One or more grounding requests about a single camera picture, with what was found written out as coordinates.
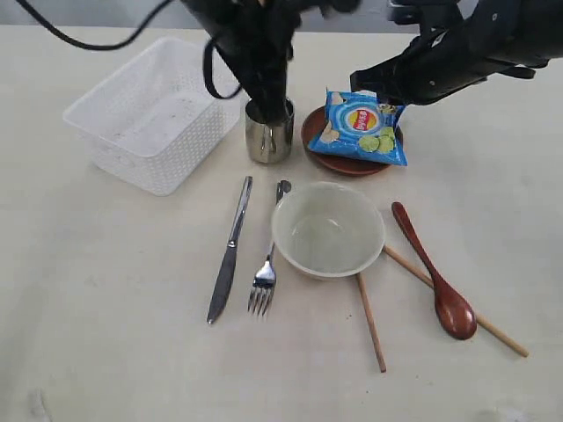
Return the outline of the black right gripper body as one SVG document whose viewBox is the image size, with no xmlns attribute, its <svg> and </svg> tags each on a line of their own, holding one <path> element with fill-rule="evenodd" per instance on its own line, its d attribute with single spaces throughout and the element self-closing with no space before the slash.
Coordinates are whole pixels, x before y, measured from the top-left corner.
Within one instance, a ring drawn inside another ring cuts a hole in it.
<svg viewBox="0 0 563 422">
<path fill-rule="evenodd" d="M 428 40 L 415 38 L 395 65 L 400 101 L 433 104 L 504 70 L 504 61 L 474 48 L 475 34 L 471 25 L 459 24 Z"/>
</svg>

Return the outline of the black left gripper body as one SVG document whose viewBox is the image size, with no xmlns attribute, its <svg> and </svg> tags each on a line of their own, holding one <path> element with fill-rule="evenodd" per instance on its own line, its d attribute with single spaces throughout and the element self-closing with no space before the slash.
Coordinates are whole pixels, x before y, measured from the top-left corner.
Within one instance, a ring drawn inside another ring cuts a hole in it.
<svg viewBox="0 0 563 422">
<path fill-rule="evenodd" d="M 358 1 L 184 1 L 200 25 L 230 56 L 250 55 L 265 61 L 287 61 L 291 41 L 312 9 L 323 16 L 352 13 Z"/>
</svg>

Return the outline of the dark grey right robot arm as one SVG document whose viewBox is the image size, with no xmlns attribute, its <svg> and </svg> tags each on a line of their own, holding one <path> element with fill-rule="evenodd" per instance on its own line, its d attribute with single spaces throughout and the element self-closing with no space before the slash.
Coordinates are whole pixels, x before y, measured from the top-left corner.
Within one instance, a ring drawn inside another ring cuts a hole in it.
<svg viewBox="0 0 563 422">
<path fill-rule="evenodd" d="M 401 54 L 353 72 L 350 88 L 394 105 L 431 105 L 493 74 L 531 79 L 562 56 L 560 1 L 479 1 L 469 17 L 456 1 L 389 6 L 391 21 L 420 33 Z"/>
</svg>

